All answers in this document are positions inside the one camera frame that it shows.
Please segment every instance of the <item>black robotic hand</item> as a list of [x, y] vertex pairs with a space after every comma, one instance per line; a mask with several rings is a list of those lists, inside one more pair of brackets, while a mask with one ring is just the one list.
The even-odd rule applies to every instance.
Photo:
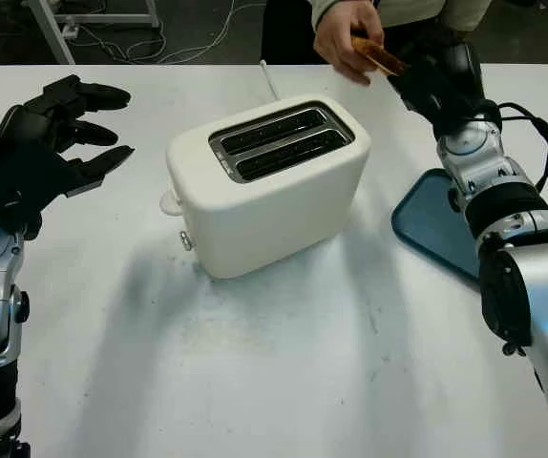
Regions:
[[46, 86], [37, 98], [12, 107], [0, 124], [0, 226], [35, 239], [40, 212], [60, 194], [67, 197], [98, 187], [132, 152], [117, 146], [83, 162], [59, 154], [75, 143], [110, 146], [117, 135], [78, 120], [85, 112], [125, 108], [121, 89], [85, 84], [71, 75]]

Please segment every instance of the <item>bread slice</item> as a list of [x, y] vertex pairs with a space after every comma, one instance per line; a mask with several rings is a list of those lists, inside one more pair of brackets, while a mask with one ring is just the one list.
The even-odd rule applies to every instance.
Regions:
[[379, 44], [359, 36], [352, 36], [351, 40], [352, 48], [376, 64], [384, 74], [401, 76], [408, 69], [408, 64], [387, 52]]

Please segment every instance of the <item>toaster cord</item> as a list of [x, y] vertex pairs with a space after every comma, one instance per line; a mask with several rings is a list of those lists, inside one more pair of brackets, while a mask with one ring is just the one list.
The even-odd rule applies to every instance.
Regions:
[[260, 60], [259, 65], [262, 67], [263, 76], [265, 76], [265, 80], [267, 81], [267, 85], [270, 88], [270, 91], [272, 92], [274, 99], [280, 100], [281, 96], [279, 95], [279, 92], [276, 89], [276, 85], [274, 84], [274, 81], [272, 81], [270, 72], [267, 69], [267, 62], [265, 62], [265, 60], [262, 59]]

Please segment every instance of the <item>toaster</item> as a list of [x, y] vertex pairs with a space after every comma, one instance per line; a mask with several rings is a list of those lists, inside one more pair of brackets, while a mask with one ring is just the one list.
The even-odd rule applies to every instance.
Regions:
[[174, 138], [160, 207], [211, 276], [237, 277], [340, 231], [369, 145], [330, 98], [280, 100]]

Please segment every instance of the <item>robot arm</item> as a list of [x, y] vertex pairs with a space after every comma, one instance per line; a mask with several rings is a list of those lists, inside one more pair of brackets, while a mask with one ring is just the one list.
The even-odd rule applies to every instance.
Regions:
[[[468, 45], [421, 57], [389, 78], [409, 109], [433, 125], [437, 154], [453, 180], [449, 193], [476, 240], [482, 314], [506, 355], [528, 357], [548, 402], [548, 204], [505, 156], [502, 121], [527, 119], [548, 143], [548, 124], [516, 104], [486, 100], [479, 62]], [[504, 118], [502, 108], [523, 116]]]
[[129, 100], [122, 90], [69, 76], [12, 107], [0, 124], [0, 457], [30, 456], [30, 447], [18, 440], [15, 398], [22, 323], [30, 313], [28, 295], [15, 284], [24, 240], [38, 235], [40, 212], [55, 197], [99, 186], [133, 152], [119, 146], [87, 162], [58, 154], [75, 143], [115, 144], [115, 133], [77, 119], [88, 111], [124, 108]]

